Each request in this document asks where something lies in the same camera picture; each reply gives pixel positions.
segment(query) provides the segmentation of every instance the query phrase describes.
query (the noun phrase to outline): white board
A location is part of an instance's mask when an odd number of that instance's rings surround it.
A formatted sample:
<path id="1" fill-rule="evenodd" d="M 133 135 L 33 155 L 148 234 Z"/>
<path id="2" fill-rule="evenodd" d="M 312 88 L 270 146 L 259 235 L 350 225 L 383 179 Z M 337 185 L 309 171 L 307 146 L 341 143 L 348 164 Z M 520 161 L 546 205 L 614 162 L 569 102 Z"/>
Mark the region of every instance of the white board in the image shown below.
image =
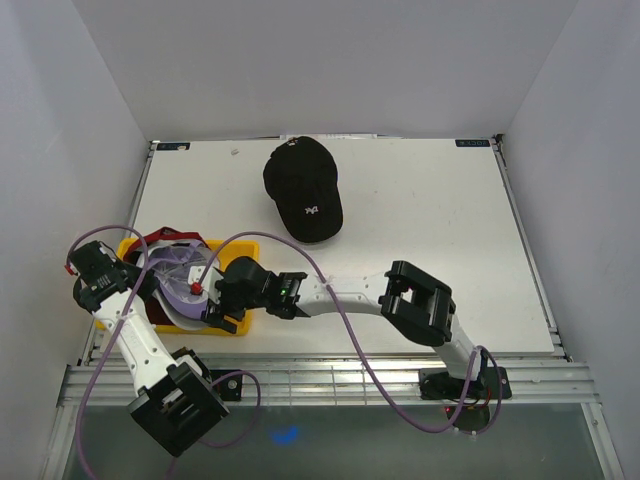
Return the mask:
<path id="1" fill-rule="evenodd" d="M 193 142 L 157 151 L 135 227 L 162 226 L 224 239 L 246 230 L 288 236 L 266 194 L 262 170 L 280 140 Z M 331 240 L 304 247 L 328 275 L 386 271 L 408 260 L 453 289 L 473 342 L 499 354 L 553 347 L 527 258 L 491 148 L 453 140 L 324 140 L 339 171 L 344 226 Z M 266 239 L 261 264 L 309 270 L 289 247 Z M 368 353 L 419 353 L 382 317 L 352 315 Z M 281 320 L 257 311 L 246 337 L 163 335 L 169 347 L 197 352 L 352 354 L 337 314 Z"/>

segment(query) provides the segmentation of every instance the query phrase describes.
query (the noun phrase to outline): hat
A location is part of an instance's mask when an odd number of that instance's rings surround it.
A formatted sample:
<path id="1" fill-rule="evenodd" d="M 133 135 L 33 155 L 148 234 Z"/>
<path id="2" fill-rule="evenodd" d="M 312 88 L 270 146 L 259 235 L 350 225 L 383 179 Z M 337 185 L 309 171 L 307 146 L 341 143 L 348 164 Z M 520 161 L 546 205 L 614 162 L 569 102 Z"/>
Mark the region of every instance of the hat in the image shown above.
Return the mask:
<path id="1" fill-rule="evenodd" d="M 292 138 L 271 154 L 264 186 L 293 238 L 315 243 L 342 228 L 338 169 L 329 151 L 309 137 Z"/>

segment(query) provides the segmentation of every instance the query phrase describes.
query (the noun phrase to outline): yellow tray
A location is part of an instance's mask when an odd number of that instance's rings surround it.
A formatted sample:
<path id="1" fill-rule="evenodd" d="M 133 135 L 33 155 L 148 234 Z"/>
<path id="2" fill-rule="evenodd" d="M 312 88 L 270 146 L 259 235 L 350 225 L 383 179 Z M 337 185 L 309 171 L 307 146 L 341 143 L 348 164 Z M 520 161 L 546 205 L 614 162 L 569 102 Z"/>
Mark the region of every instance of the yellow tray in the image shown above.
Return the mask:
<path id="1" fill-rule="evenodd" d="M 118 258 L 122 258 L 124 254 L 127 252 L 131 244 L 135 242 L 135 238 L 126 238 L 122 242 L 120 242 L 120 246 L 118 247 L 118 251 L 116 255 Z M 222 240 L 205 240 L 210 249 L 215 250 L 220 246 Z M 227 265 L 231 262 L 231 260 L 238 257 L 251 257 L 254 260 L 258 261 L 260 254 L 260 246 L 257 242 L 252 242 L 248 240 L 236 240 L 231 242 L 229 245 L 224 247 L 220 254 L 218 255 L 218 260 L 220 261 L 220 268 L 224 270 L 227 268 Z M 158 333 L 195 333 L 198 335 L 222 335 L 225 337 L 228 336 L 238 336 L 238 335 L 246 335 L 249 332 L 249 328 L 251 328 L 251 320 L 253 319 L 253 312 L 249 310 L 242 321 L 238 322 L 233 318 L 227 317 L 227 320 L 235 323 L 238 326 L 238 330 L 236 333 L 228 333 L 219 328 L 203 328 L 202 330 L 183 330 L 175 325 L 156 325 L 156 332 Z M 102 330 L 104 330 L 104 326 L 96 320 L 96 326 Z"/>

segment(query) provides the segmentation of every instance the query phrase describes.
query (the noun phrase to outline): purple cable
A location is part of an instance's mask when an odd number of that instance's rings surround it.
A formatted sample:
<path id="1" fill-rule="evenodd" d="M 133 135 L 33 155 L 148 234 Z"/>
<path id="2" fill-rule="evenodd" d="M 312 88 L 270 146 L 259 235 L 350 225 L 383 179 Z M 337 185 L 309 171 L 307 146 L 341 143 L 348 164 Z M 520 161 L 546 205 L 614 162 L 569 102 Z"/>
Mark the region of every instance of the purple cable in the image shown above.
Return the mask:
<path id="1" fill-rule="evenodd" d="M 145 274 L 149 269 L 149 249 L 147 247 L 147 242 L 144 240 L 144 237 L 137 230 L 134 230 L 131 227 L 127 227 L 126 225 L 105 225 L 104 227 L 94 228 L 93 230 L 88 231 L 87 233 L 81 235 L 75 242 L 73 242 L 73 244 L 69 248 L 69 253 L 67 254 L 66 266 L 69 266 L 69 263 L 70 263 L 69 256 L 73 253 L 73 251 L 76 249 L 76 247 L 81 241 L 98 232 L 102 232 L 104 230 L 113 230 L 113 229 L 127 230 L 128 232 L 131 232 L 134 235 L 136 235 L 142 242 L 142 254 L 144 255 L 144 265 L 142 266 L 142 272 L 140 273 L 138 280 L 136 281 L 133 288 L 131 289 L 131 295 L 129 295 L 129 298 L 127 299 L 124 305 L 124 308 L 122 309 L 123 312 L 128 312 L 129 307 L 131 307 L 131 304 L 133 303 L 133 299 L 136 296 L 136 293 L 138 293 L 138 290 L 140 289 L 140 285 L 142 285 L 142 281 L 144 280 Z M 78 416 L 76 417 L 76 427 L 75 427 L 76 451 L 78 453 L 78 461 L 80 462 L 80 465 L 82 465 L 82 469 L 92 480 L 98 480 L 98 477 L 96 476 L 95 472 L 91 468 L 91 465 L 89 465 L 89 462 L 87 461 L 87 457 L 84 452 L 84 447 L 82 445 L 82 436 L 83 436 L 82 430 L 83 430 L 84 414 L 87 408 L 87 403 L 89 402 L 89 396 L 91 395 L 91 390 L 93 390 L 93 387 L 95 386 L 96 381 L 98 380 L 98 376 L 100 375 L 100 372 L 104 368 L 104 364 L 106 363 L 107 358 L 111 353 L 111 350 L 113 350 L 113 346 L 116 344 L 116 340 L 118 339 L 118 335 L 120 334 L 120 331 L 122 330 L 123 326 L 124 326 L 124 319 L 120 318 L 116 323 L 116 328 L 114 329 L 113 334 L 111 335 L 111 340 L 109 340 L 109 343 L 107 344 L 107 348 L 105 348 L 104 353 L 102 354 L 102 358 L 100 358 L 98 365 L 96 366 L 95 370 L 91 374 L 91 378 L 89 379 L 87 388 L 84 391 L 84 394 L 82 395 L 82 400 L 80 400 L 80 406 L 78 407 Z"/>
<path id="2" fill-rule="evenodd" d="M 202 283 L 202 281 L 204 280 L 205 276 L 207 275 L 207 272 L 208 272 L 209 268 L 211 268 L 211 265 L 213 264 L 214 259 L 218 256 L 220 251 L 224 247 L 226 247 L 229 243 L 231 243 L 232 241 L 234 241 L 234 240 L 236 240 L 236 239 L 238 239 L 240 237 L 246 237 L 246 236 L 258 236 L 258 237 L 271 238 L 272 240 L 276 240 L 276 241 L 278 241 L 280 243 L 284 243 L 285 245 L 290 246 L 291 248 L 296 250 L 298 253 L 300 253 L 304 258 L 307 259 L 307 261 L 309 262 L 311 267 L 316 271 L 316 274 L 318 275 L 318 277 L 320 278 L 322 283 L 325 284 L 325 287 L 326 287 L 327 291 L 329 292 L 329 295 L 331 296 L 331 299 L 333 300 L 333 303 L 335 304 L 336 309 L 338 310 L 338 313 L 342 317 L 342 321 L 344 322 L 344 326 L 347 329 L 347 333 L 349 334 L 349 338 L 351 339 L 351 343 L 353 344 L 353 347 L 355 348 L 356 353 L 358 354 L 358 357 L 360 358 L 360 361 L 362 362 L 362 365 L 364 366 L 365 370 L 367 371 L 367 373 L 371 377 L 371 380 L 375 384 L 376 388 L 378 389 L 378 391 L 380 392 L 382 397 L 389 404 L 389 406 L 403 420 L 405 420 L 409 425 L 413 426 L 414 428 L 417 428 L 418 430 L 420 430 L 422 432 L 426 432 L 426 433 L 442 433 L 442 432 L 448 430 L 449 428 L 451 428 L 453 426 L 453 424 L 458 419 L 458 416 L 460 415 L 460 412 L 462 411 L 463 408 L 465 408 L 464 400 L 465 400 L 465 398 L 467 396 L 467 393 L 469 392 L 469 385 L 471 384 L 471 375 L 473 373 L 473 365 L 474 365 L 476 356 L 478 354 L 478 350 L 480 350 L 482 352 L 485 352 L 488 355 L 489 359 L 491 360 L 491 363 L 493 364 L 493 366 L 496 368 L 496 371 L 498 373 L 499 388 L 498 388 L 498 403 L 497 403 L 496 411 L 495 411 L 495 413 L 493 415 L 493 418 L 487 424 L 486 427 L 478 430 L 477 432 L 475 432 L 475 434 L 480 434 L 480 433 L 486 432 L 487 429 L 489 429 L 495 423 L 495 420 L 498 417 L 498 414 L 500 413 L 500 407 L 502 406 L 502 376 L 500 375 L 500 370 L 498 369 L 498 364 L 496 363 L 495 359 L 493 358 L 493 355 L 491 355 L 491 353 L 485 347 L 482 347 L 482 346 L 477 346 L 473 350 L 473 352 L 471 352 L 471 356 L 469 357 L 469 366 L 467 367 L 467 375 L 466 375 L 465 380 L 464 380 L 464 384 L 463 384 L 463 387 L 462 387 L 462 392 L 460 394 L 460 399 L 459 399 L 459 401 L 458 401 L 458 403 L 456 405 L 456 409 L 453 412 L 453 415 L 451 416 L 451 418 L 449 419 L 448 422 L 446 422 L 445 424 L 443 424 L 441 426 L 434 427 L 434 426 L 430 426 L 430 425 L 423 425 L 423 424 L 417 422 L 416 420 L 412 419 L 411 417 L 409 417 L 409 415 L 402 408 L 400 408 L 400 406 L 393 400 L 393 398 L 391 398 L 391 395 L 389 395 L 389 392 L 387 392 L 385 390 L 385 388 L 382 385 L 382 383 L 380 382 L 380 380 L 378 380 L 378 377 L 376 376 L 375 372 L 373 371 L 373 368 L 371 368 L 371 365 L 369 364 L 369 361 L 367 360 L 367 357 L 364 354 L 364 351 L 362 350 L 362 347 L 360 347 L 360 342 L 358 342 L 356 334 L 353 331 L 353 327 L 351 326 L 351 322 L 349 321 L 349 318 L 347 317 L 347 313 L 345 312 L 344 307 L 342 306 L 342 303 L 338 299 L 335 291 L 333 290 L 333 287 L 331 285 L 327 284 L 327 279 L 324 276 L 324 274 L 322 273 L 322 270 L 320 270 L 320 267 L 318 266 L 318 264 L 315 262 L 315 260 L 313 260 L 313 258 L 311 258 L 311 256 L 307 252 L 305 252 L 302 248 L 300 248 L 298 245 L 296 245 L 295 243 L 291 242 L 290 240 L 287 240 L 285 238 L 279 237 L 277 235 L 273 235 L 271 233 L 256 232 L 256 231 L 248 231 L 248 232 L 242 232 L 242 233 L 237 233 L 236 235 L 232 235 L 231 237 L 226 239 L 224 242 L 222 242 L 220 244 L 220 246 L 218 248 L 216 248 L 216 250 L 213 252 L 213 254 L 211 255 L 211 258 L 209 258 L 209 261 L 207 262 L 207 264 L 206 264 L 206 266 L 205 266 L 205 268 L 204 268 L 204 270 L 202 272 L 202 275 L 200 277 L 199 283 Z"/>

